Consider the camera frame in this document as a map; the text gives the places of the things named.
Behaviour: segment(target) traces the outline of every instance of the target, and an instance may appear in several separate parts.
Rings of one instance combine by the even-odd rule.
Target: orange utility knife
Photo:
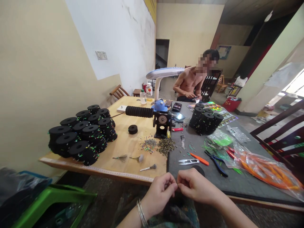
[[[207,162],[205,159],[202,159],[201,157],[198,157],[198,156],[196,156],[196,155],[194,155],[194,154],[192,154],[192,153],[190,153],[191,154],[191,156],[192,157],[194,157],[194,158],[196,158],[196,159],[198,159],[201,163],[203,163],[204,165],[209,165],[209,162]]]

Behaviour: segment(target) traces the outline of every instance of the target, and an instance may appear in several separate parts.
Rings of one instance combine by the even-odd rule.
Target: ceiling
[[[225,4],[220,23],[254,25],[263,22],[272,11],[271,19],[295,12],[303,0],[157,0],[158,3]]]

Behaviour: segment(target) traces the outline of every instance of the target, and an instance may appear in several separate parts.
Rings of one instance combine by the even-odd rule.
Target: blue-handled pliers
[[[206,151],[205,150],[205,153],[214,161],[215,165],[216,165],[216,168],[218,169],[219,173],[223,176],[223,177],[228,177],[227,173],[225,173],[224,170],[222,170],[222,168],[219,166],[219,164],[216,162],[216,160],[219,160],[219,161],[223,161],[223,159],[213,155],[213,154],[210,154],[210,152]]]

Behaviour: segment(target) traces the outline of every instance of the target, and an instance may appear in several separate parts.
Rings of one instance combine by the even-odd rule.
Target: small brush
[[[114,159],[118,159],[118,160],[121,160],[122,162],[125,162],[127,157],[128,157],[127,155],[121,155],[120,157],[116,157]]]
[[[147,169],[156,169],[156,164],[154,164],[154,165],[152,165],[152,166],[150,166],[148,168],[141,169],[140,172],[144,171],[144,170],[147,170]]]
[[[132,159],[137,159],[137,161],[139,162],[139,163],[142,163],[143,162],[143,155],[140,155],[139,157],[130,157],[130,158],[132,158]]]

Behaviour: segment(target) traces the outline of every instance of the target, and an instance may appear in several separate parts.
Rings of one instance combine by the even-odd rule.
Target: green plastic stool
[[[12,228],[33,227],[54,203],[80,203],[82,209],[71,225],[71,228],[76,228],[88,206],[96,197],[96,193],[87,193],[82,188],[69,185],[49,185],[14,223]]]

